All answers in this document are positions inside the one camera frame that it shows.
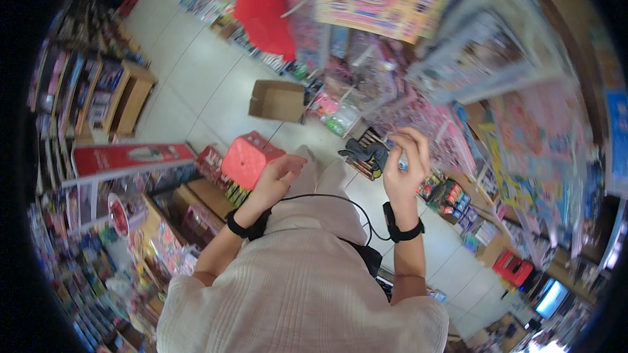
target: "tiled floor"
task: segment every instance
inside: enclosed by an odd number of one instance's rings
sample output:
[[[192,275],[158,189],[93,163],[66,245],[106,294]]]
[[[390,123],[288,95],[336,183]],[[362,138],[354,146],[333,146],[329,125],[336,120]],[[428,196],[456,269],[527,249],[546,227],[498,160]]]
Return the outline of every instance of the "tiled floor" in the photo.
[[[340,158],[337,150],[344,141],[315,120],[302,126],[248,116],[255,81],[278,76],[216,37],[178,1],[140,0],[125,20],[160,80],[137,124],[140,142],[186,140],[197,152],[208,144],[226,152],[235,137],[255,129],[288,152],[308,145],[319,169]],[[382,180],[370,182],[346,168],[345,191],[365,208],[380,236],[388,237],[381,209],[387,200]],[[500,300],[504,288],[497,275],[461,245],[459,231],[423,203],[418,212],[427,231],[428,285],[447,294],[451,321],[469,337],[506,313],[512,300]],[[373,237],[371,246],[384,254],[382,266],[394,271],[393,242]]]

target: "red stool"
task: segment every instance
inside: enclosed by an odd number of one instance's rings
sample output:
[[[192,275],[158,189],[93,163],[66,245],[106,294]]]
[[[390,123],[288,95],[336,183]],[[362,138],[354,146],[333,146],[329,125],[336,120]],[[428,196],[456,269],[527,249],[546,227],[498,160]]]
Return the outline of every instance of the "red stool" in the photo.
[[[233,141],[220,169],[240,187],[253,190],[266,165],[285,153],[252,131]]]
[[[128,17],[133,7],[137,4],[137,1],[138,0],[124,0],[120,7],[118,7],[120,15],[125,18]]]
[[[493,264],[493,271],[515,286],[522,286],[523,282],[534,270],[534,266],[506,250]]]

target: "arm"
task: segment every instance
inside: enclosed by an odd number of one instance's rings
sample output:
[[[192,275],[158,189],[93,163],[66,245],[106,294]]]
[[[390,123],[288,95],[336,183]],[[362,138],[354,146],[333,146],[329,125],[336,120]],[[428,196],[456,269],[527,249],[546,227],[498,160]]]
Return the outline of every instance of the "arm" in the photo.
[[[302,157],[286,154],[268,164],[255,190],[235,212],[236,223],[243,228],[251,227],[265,210],[273,207],[287,193],[306,162]],[[214,280],[236,258],[243,240],[225,225],[200,253],[192,276],[205,286],[212,286]]]
[[[405,127],[391,135],[396,146],[391,150],[384,168],[384,188],[391,202],[396,225],[410,231],[418,223],[416,189],[429,173],[428,140],[419,131]],[[408,171],[398,168],[402,151],[408,158]],[[391,305],[408,297],[425,296],[425,250],[423,235],[401,241],[394,248],[394,288]]]

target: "black cable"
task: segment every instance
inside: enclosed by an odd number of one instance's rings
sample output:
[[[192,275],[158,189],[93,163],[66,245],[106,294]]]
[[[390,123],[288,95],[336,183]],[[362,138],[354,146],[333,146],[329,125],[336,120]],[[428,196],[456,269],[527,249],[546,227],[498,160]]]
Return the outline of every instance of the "black cable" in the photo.
[[[375,236],[377,236],[377,238],[379,238],[380,240],[383,241],[388,241],[391,238],[388,237],[388,239],[384,239],[383,237],[381,237],[380,235],[377,234],[377,232],[375,232],[375,229],[373,228],[373,225],[371,224],[371,220],[369,219],[369,215],[366,214],[366,212],[364,211],[364,209],[362,208],[362,206],[358,205],[356,202],[354,202],[353,200],[349,199],[349,198],[345,198],[344,196],[340,196],[340,195],[332,195],[330,193],[304,193],[303,195],[297,195],[297,196],[291,196],[289,198],[284,198],[282,200],[292,200],[292,199],[297,199],[297,198],[304,198],[306,196],[326,196],[326,197],[330,197],[330,198],[336,198],[336,199],[342,199],[342,200],[346,200],[349,203],[353,204],[354,206],[357,206],[358,209],[360,209],[360,211],[362,211],[362,213],[364,214],[364,216],[366,217],[366,223],[369,225],[369,240],[366,242],[366,245],[368,246],[369,243],[371,242],[371,239],[373,238],[373,233],[375,234]]]

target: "red cloth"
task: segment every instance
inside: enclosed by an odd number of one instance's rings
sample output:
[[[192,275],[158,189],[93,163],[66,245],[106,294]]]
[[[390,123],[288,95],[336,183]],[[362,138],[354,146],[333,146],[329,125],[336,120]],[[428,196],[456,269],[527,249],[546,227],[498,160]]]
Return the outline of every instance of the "red cloth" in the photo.
[[[234,17],[244,26],[251,43],[264,52],[296,59],[288,19],[281,18],[286,0],[235,0]]]

